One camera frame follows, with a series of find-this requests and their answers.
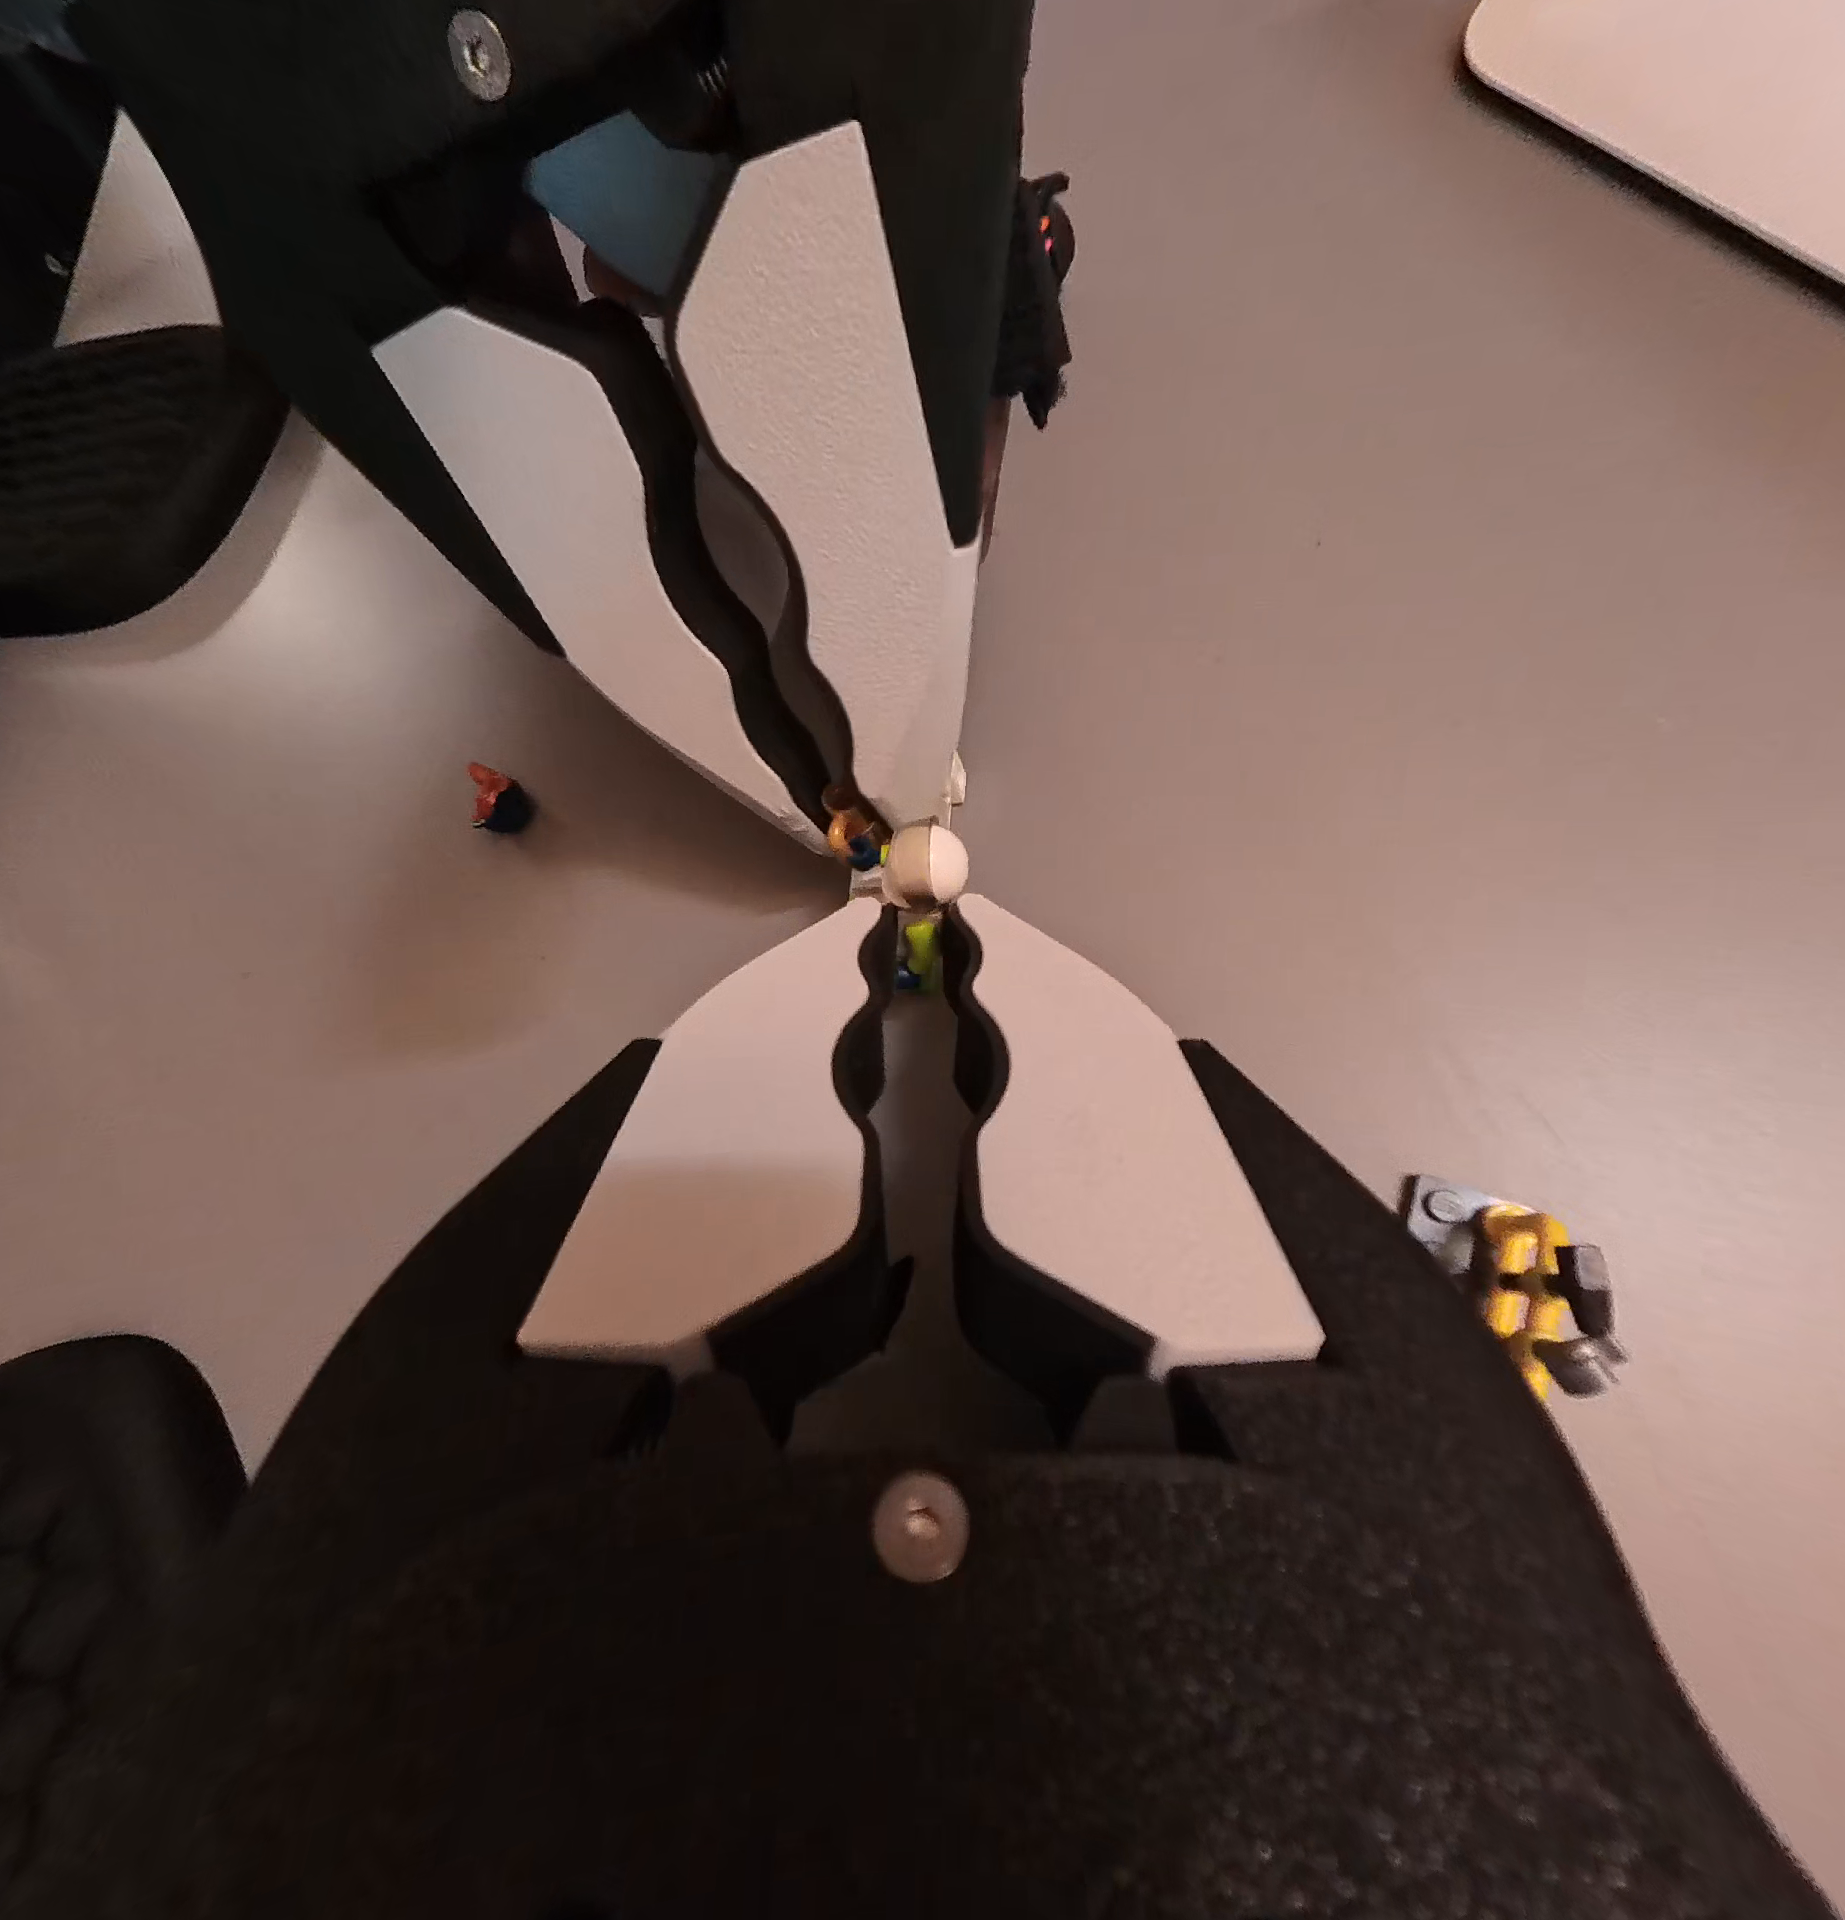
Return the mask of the grey lego plate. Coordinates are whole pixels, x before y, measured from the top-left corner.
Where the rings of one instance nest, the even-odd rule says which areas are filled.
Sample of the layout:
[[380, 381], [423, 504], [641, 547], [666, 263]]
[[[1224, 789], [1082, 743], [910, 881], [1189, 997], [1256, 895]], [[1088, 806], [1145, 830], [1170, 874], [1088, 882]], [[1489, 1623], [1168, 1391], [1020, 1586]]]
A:
[[[1412, 1237], [1460, 1285], [1481, 1321], [1471, 1224], [1485, 1205], [1498, 1199], [1514, 1203], [1439, 1177], [1415, 1174], [1407, 1181], [1396, 1205]], [[1562, 1292], [1572, 1310], [1572, 1326], [1562, 1344], [1545, 1351], [1545, 1359], [1556, 1376], [1551, 1394], [1585, 1400], [1600, 1397], [1616, 1385], [1622, 1369], [1629, 1364], [1629, 1352], [1616, 1338], [1616, 1292], [1604, 1253], [1578, 1240], [1568, 1229], [1566, 1234], [1572, 1245], [1562, 1249]]]

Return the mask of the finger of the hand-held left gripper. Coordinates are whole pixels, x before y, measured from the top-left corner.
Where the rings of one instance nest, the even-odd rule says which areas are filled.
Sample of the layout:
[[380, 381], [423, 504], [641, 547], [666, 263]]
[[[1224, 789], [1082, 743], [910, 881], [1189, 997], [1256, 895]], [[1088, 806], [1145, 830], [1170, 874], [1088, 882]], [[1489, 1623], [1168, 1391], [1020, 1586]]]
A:
[[[814, 851], [842, 855], [822, 803], [831, 780], [871, 771], [871, 557], [840, 481], [800, 479], [771, 437], [787, 403], [737, 396], [774, 323], [722, 312], [685, 330], [710, 403], [704, 437], [632, 314], [551, 328], [445, 308], [374, 348], [551, 639], [635, 728]], [[785, 696], [771, 641], [719, 577], [696, 512], [696, 448], [753, 455], [749, 491], [790, 551], [791, 650], [809, 657], [855, 743], [822, 760]]]
[[806, 651], [886, 822], [952, 788], [978, 541], [957, 545], [859, 121], [744, 163], [672, 323], [713, 459], [790, 545]]

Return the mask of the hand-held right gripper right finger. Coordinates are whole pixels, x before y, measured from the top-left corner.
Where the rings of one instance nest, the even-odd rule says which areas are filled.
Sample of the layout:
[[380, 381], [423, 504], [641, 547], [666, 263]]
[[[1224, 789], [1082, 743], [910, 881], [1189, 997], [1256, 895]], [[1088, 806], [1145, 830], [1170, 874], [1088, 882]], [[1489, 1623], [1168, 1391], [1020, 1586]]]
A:
[[966, 1340], [1022, 1388], [1312, 1361], [1324, 1329], [1172, 1030], [989, 900], [946, 913]]

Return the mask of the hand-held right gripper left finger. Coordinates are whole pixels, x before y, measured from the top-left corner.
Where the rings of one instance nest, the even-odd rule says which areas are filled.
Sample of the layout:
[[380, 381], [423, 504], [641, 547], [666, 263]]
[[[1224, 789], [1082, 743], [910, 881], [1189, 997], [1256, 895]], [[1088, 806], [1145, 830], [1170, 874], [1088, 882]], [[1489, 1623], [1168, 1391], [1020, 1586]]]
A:
[[868, 1118], [892, 962], [892, 911], [854, 900], [671, 1023], [524, 1352], [831, 1382], [885, 1345], [905, 1273]]

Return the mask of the white booklet stand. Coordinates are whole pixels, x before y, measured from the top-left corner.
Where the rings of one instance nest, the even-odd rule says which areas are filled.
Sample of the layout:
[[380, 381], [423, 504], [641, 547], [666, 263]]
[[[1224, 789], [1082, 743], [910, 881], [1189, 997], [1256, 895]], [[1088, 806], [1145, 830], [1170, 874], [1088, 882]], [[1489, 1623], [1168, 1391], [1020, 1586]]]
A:
[[1845, 3], [1482, 3], [1463, 60], [1845, 288]]

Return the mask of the green lego minifigure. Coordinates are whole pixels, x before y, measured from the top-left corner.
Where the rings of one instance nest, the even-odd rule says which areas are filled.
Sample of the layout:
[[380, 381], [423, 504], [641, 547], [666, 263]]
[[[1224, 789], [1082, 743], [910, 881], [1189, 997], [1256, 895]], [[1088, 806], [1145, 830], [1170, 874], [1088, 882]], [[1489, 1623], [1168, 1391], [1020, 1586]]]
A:
[[883, 895], [896, 911], [893, 988], [934, 989], [943, 911], [967, 882], [967, 851], [954, 827], [910, 822], [893, 833], [883, 858]]

